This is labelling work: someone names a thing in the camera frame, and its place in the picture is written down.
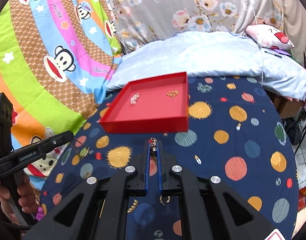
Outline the red jewelry box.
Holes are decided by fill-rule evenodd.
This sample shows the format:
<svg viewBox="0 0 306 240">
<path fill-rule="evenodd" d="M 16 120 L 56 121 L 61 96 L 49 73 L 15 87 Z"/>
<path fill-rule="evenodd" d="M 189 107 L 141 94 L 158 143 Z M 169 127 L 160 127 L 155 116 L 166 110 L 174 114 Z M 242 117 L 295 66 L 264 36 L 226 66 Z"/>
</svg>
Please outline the red jewelry box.
<svg viewBox="0 0 306 240">
<path fill-rule="evenodd" d="M 186 132 L 189 93 L 186 72 L 129 82 L 100 118 L 107 133 Z"/>
</svg>

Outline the pink white plush pillow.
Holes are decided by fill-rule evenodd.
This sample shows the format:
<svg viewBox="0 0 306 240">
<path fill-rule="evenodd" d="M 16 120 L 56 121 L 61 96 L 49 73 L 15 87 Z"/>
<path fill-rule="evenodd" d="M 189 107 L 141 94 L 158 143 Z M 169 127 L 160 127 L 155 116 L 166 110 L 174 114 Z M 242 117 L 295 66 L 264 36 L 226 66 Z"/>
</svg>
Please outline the pink white plush pillow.
<svg viewBox="0 0 306 240">
<path fill-rule="evenodd" d="M 290 50 L 295 47 L 283 32 L 267 24 L 249 25 L 246 34 L 263 48 Z"/>
</svg>

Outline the grey floral bedsheet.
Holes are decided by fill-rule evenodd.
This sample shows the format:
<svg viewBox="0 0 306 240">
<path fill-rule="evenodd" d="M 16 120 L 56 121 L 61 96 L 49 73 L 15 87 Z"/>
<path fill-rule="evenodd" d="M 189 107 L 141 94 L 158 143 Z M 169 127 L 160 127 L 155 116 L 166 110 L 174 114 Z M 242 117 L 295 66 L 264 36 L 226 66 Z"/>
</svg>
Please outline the grey floral bedsheet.
<svg viewBox="0 0 306 240">
<path fill-rule="evenodd" d="M 108 5 L 127 53 L 184 31 L 242 35 L 251 24 L 284 29 L 282 0 L 108 0 Z"/>
</svg>

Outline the gold woven bangle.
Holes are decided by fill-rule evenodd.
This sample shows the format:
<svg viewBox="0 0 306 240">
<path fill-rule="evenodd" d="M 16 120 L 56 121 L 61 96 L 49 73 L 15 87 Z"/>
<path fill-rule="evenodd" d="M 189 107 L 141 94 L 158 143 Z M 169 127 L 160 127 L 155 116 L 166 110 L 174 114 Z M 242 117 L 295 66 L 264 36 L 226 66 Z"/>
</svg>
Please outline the gold woven bangle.
<svg viewBox="0 0 306 240">
<path fill-rule="evenodd" d="M 138 201 L 135 199 L 132 205 L 128 208 L 127 213 L 132 213 L 138 206 Z"/>
</svg>

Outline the beige curtain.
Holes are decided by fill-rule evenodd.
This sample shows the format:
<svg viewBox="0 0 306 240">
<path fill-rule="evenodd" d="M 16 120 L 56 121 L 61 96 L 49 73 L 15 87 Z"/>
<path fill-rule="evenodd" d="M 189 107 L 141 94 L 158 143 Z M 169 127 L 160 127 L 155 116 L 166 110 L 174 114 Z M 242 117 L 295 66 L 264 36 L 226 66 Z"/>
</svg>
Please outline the beige curtain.
<svg viewBox="0 0 306 240">
<path fill-rule="evenodd" d="M 283 0 L 284 26 L 293 42 L 293 56 L 304 66 L 303 53 L 306 48 L 306 10 L 299 0 Z"/>
</svg>

